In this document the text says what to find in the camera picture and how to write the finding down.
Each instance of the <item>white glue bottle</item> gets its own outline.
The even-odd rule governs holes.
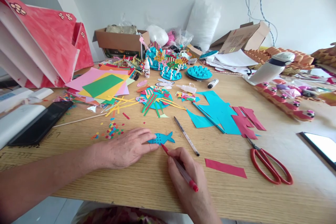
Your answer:
[[[262,82],[270,82],[285,69],[287,65],[293,62],[294,53],[281,52],[275,54],[264,65],[262,65],[251,77],[243,75],[243,78],[251,85],[257,85]]]
[[[146,59],[145,66],[143,68],[143,72],[145,74],[145,78],[149,78],[149,72],[150,72],[150,70],[151,70],[151,68],[149,66],[149,61],[148,61],[148,59]]]
[[[176,85],[178,88],[182,89],[183,91],[189,92],[189,93],[196,93],[197,88],[195,88],[195,84],[189,83],[189,86],[186,85]]]
[[[209,84],[208,84],[208,88],[209,88],[209,89],[213,88],[214,86],[217,85],[218,82],[219,82],[218,79],[213,79],[211,82],[209,82]]]

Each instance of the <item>smartphone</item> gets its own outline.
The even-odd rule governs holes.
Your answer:
[[[72,101],[52,103],[43,113],[38,115],[21,132],[14,136],[7,146],[39,144],[43,137],[51,130],[72,104]]]
[[[326,136],[307,132],[299,134],[336,170],[336,142]]]

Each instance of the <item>scissors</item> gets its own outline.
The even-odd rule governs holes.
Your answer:
[[[277,160],[275,157],[273,157],[271,154],[269,154],[267,151],[260,149],[258,146],[256,146],[252,140],[250,138],[248,138],[246,136],[246,138],[249,140],[250,144],[252,145],[252,149],[251,149],[251,160],[252,163],[254,164],[254,167],[257,169],[257,171],[265,178],[267,179],[269,182],[273,183],[273,184],[287,184],[287,185],[292,185],[293,184],[293,178],[291,176],[291,174],[289,173],[289,171],[287,170],[287,168],[279,161]],[[258,163],[256,162],[256,157],[257,156],[259,158],[259,160],[266,166],[266,168],[271,172],[271,174],[274,177],[274,180],[271,179],[270,177],[267,176],[267,174],[265,174],[259,167]],[[274,168],[274,166],[272,165],[272,163],[270,162],[269,158],[273,159],[285,172],[286,176],[287,176],[287,180],[285,180],[284,178],[282,178],[279,173],[276,171],[276,169]]]

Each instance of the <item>cable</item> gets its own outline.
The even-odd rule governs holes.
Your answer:
[[[253,18],[253,17],[252,17],[252,14],[251,14],[251,10],[250,10],[250,0],[245,0],[245,3],[246,3],[246,7],[247,7],[247,15],[249,16],[250,21],[251,21],[251,19],[258,20],[258,21],[265,21],[265,22],[268,23],[268,27],[270,27],[270,25],[272,25],[272,26],[274,27],[274,29],[275,29],[275,31],[276,31],[276,37],[275,37],[275,40],[274,40],[274,36],[273,36],[272,31],[270,31],[270,33],[271,33],[271,36],[272,36],[273,46],[275,46],[275,43],[276,43],[277,40],[278,40],[278,29],[277,29],[277,27],[276,27],[273,23],[271,23],[270,21],[268,21],[268,20],[265,18],[265,15],[264,15],[263,10],[262,10],[262,9],[263,9],[263,6],[262,6],[262,0],[260,0],[260,11],[261,11],[261,14],[262,14],[262,16],[263,16],[263,19],[256,19],[256,18]]]

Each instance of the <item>pen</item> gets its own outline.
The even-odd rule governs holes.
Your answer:
[[[204,111],[203,111],[203,109],[201,109],[196,103],[192,103],[203,115],[205,115],[205,117],[206,118],[208,118],[209,119],[209,121],[210,122],[212,122],[213,123],[213,125],[215,125],[223,134],[225,134],[226,132],[225,132],[225,130],[223,130],[218,124],[216,124],[215,122],[214,122],[214,120],[210,117],[210,116],[208,116]]]
[[[185,138],[187,139],[187,141],[189,142],[190,146],[192,147],[193,151],[195,152],[195,154],[197,156],[200,156],[200,154],[198,153],[198,151],[196,150],[194,144],[192,143],[192,141],[190,140],[190,138],[188,137],[187,133],[184,131],[184,129],[182,128],[182,125],[180,124],[180,122],[176,119],[176,117],[174,117],[175,122],[177,123],[177,125],[179,126],[180,130],[182,131],[183,135],[185,136]]]
[[[162,148],[164,149],[164,151],[168,154],[168,149],[166,146],[164,146],[163,144],[161,144]],[[184,179],[186,180],[186,182],[189,184],[189,186],[195,191],[198,192],[198,187],[196,185],[196,183],[191,179],[191,177],[189,176],[189,174],[186,172],[186,170],[180,165],[180,163],[176,160],[176,158],[172,157],[172,159],[174,160],[178,170],[180,171],[181,175],[184,177]]]

